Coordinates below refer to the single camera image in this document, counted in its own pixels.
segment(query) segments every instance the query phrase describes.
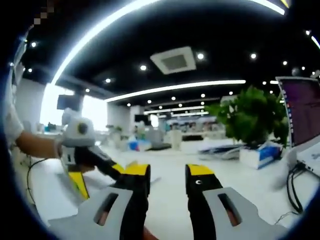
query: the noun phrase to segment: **cable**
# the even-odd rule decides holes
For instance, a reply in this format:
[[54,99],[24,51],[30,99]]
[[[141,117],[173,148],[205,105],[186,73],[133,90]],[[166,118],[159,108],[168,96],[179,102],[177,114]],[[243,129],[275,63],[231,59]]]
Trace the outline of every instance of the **cable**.
[[36,162],[34,162],[34,163],[31,164],[31,157],[30,157],[29,155],[28,155],[28,157],[29,157],[29,159],[30,159],[30,166],[29,166],[28,172],[27,172],[27,174],[26,174],[26,187],[27,187],[26,190],[28,190],[29,195],[30,195],[30,198],[31,198],[31,200],[33,201],[33,203],[36,204],[34,198],[32,197],[31,189],[30,189],[30,187],[29,187],[29,174],[30,174],[31,169],[33,168],[33,166],[35,166],[35,165],[38,164],[38,163],[44,162],[44,161],[48,160],[49,158],[44,158],[44,159],[42,159],[42,160],[36,161]]
[[[296,210],[296,212],[298,214],[302,214],[304,211],[304,208],[302,207],[302,204],[297,196],[295,185],[294,185],[294,178],[295,178],[295,174],[303,171],[304,169],[305,169],[305,165],[303,163],[299,162],[294,166],[294,168],[292,170],[289,171],[288,176],[286,178],[286,191],[288,194],[289,202],[292,205],[293,209]],[[293,192],[293,197],[294,197],[296,203],[293,201],[291,194],[290,194],[290,190],[289,190],[290,177],[291,177],[291,188],[292,188],[292,192]]]
[[274,225],[277,225],[282,219],[284,219],[285,217],[289,216],[289,214],[294,214],[294,215],[299,215],[299,213],[296,213],[294,211],[288,211],[285,214],[282,214],[279,219],[274,223]]

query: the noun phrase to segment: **white sleeve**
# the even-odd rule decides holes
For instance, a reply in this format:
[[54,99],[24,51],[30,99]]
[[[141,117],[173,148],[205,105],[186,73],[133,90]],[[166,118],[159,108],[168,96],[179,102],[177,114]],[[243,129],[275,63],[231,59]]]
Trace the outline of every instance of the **white sleeve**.
[[23,132],[24,127],[20,122],[15,106],[8,103],[4,120],[4,134],[8,146],[12,145]]

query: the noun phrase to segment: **laptop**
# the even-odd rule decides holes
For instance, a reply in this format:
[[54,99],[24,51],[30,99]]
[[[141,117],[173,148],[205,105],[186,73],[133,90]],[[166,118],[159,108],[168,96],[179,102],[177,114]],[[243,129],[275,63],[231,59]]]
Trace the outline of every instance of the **laptop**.
[[315,78],[276,77],[289,119],[297,161],[320,177],[320,85]]

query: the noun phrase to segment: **window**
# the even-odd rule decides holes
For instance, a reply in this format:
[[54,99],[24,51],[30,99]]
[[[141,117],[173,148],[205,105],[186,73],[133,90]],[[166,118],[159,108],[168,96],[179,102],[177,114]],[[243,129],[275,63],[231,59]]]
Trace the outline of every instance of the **window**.
[[151,114],[150,115],[150,120],[151,120],[151,125],[154,128],[158,128],[159,127],[159,118],[157,115]]
[[51,124],[61,126],[61,119],[64,111],[57,109],[58,97],[59,95],[73,94],[75,94],[75,92],[72,90],[57,85],[47,84],[41,105],[40,123],[47,126],[50,122]]
[[102,99],[85,95],[82,116],[93,122],[94,130],[105,131],[107,125],[107,103]]

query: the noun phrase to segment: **laptop screen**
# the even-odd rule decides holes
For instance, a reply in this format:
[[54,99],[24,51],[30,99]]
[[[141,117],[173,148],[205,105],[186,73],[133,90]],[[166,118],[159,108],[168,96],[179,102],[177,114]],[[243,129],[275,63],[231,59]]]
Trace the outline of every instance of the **laptop screen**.
[[316,79],[283,79],[283,97],[293,131],[292,147],[320,135],[320,85]]

